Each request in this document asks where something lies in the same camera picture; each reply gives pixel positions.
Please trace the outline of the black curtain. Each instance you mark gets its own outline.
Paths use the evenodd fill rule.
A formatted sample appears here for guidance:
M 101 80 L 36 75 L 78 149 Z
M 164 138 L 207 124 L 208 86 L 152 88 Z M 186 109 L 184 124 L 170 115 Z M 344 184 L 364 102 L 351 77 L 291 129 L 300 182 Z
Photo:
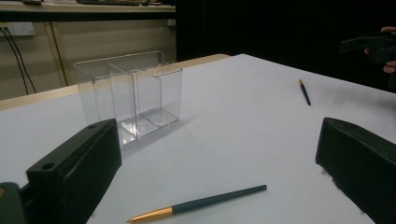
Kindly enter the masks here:
M 396 26 L 396 0 L 176 0 L 177 59 L 245 53 L 386 91 L 389 75 L 340 42 Z

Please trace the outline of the white wall socket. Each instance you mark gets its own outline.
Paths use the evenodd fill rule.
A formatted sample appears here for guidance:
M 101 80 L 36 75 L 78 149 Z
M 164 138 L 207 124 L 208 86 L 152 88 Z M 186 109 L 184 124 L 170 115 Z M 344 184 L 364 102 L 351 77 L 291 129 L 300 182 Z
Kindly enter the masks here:
M 33 36 L 35 28 L 30 21 L 25 22 L 9 22 L 7 29 L 12 36 Z

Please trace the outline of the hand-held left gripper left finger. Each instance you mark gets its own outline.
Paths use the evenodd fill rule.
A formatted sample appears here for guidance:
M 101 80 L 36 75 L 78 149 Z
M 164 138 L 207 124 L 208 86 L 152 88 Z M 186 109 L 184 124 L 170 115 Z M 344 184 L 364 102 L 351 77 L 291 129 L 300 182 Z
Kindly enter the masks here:
M 27 171 L 38 224 L 86 224 L 121 167 L 114 119 L 82 129 Z

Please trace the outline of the white table board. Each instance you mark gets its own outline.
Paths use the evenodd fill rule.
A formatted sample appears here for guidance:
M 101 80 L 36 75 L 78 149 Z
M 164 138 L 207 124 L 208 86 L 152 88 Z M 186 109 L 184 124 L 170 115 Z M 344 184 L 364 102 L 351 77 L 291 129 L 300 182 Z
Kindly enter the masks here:
M 179 120 L 120 144 L 121 167 L 86 224 L 375 224 L 316 164 L 326 118 L 396 145 L 395 93 L 243 54 L 182 69 Z M 26 171 L 89 125 L 78 90 L 0 109 L 0 224 L 37 223 Z M 127 223 L 260 185 L 267 190 Z

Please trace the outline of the dark horizontal rail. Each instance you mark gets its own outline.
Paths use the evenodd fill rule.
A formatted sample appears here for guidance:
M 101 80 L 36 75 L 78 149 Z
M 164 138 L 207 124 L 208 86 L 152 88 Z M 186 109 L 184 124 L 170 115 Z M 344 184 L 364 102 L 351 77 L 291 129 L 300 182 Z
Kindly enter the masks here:
M 134 21 L 167 20 L 175 12 L 38 12 L 0 11 L 0 21 Z

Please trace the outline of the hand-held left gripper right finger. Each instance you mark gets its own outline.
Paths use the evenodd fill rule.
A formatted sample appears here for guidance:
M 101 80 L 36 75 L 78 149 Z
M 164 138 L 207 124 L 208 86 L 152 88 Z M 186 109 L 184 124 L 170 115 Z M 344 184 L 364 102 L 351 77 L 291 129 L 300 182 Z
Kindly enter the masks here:
M 396 224 L 396 145 L 340 119 L 322 121 L 316 164 L 375 224 Z

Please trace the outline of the clear acrylic pen holder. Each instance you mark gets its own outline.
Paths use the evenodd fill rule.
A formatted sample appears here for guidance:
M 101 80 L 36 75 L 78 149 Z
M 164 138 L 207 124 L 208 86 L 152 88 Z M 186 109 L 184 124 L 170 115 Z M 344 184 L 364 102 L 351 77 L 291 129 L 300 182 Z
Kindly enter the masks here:
M 124 147 L 179 120 L 182 69 L 151 51 L 74 64 L 85 119 L 115 119 Z

